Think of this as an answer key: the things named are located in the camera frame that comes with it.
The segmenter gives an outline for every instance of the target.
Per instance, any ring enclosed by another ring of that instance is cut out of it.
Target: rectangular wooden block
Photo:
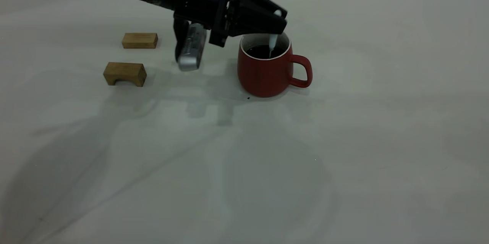
[[[122,39],[124,48],[156,48],[157,43],[156,33],[126,33]]]
[[[108,63],[104,77],[109,86],[114,86],[118,80],[133,82],[136,86],[143,86],[146,80],[146,70],[142,63]]]

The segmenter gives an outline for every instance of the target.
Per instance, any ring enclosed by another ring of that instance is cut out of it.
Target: mug handle
[[[313,81],[313,68],[311,67],[311,62],[306,57],[299,56],[299,55],[292,55],[290,61],[292,63],[298,63],[302,65],[306,69],[306,73],[307,73],[307,81],[303,81],[291,77],[290,84],[297,87],[310,86],[311,82]]]

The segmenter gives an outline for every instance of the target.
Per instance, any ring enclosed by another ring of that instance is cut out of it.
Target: table surface
[[[0,242],[489,241],[489,0],[273,1],[314,78],[261,99],[239,37],[180,72],[171,11],[0,0]]]

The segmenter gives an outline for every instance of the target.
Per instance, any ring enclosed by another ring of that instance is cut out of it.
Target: dark liquid
[[[248,55],[255,58],[275,58],[282,55],[284,52],[285,50],[276,47],[274,48],[274,50],[272,51],[272,55],[270,56],[270,48],[268,45],[257,45],[246,51]]]

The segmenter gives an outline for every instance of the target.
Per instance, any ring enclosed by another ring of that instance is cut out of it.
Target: red mug
[[[292,54],[292,43],[285,33],[277,38],[276,48],[285,52],[275,58],[255,58],[246,51],[269,44],[269,34],[248,34],[240,42],[238,54],[238,78],[241,85],[257,97],[272,97],[282,93],[289,84],[297,87],[308,87],[313,80],[311,62],[306,57]],[[307,80],[292,77],[293,63],[298,63],[306,69]]]

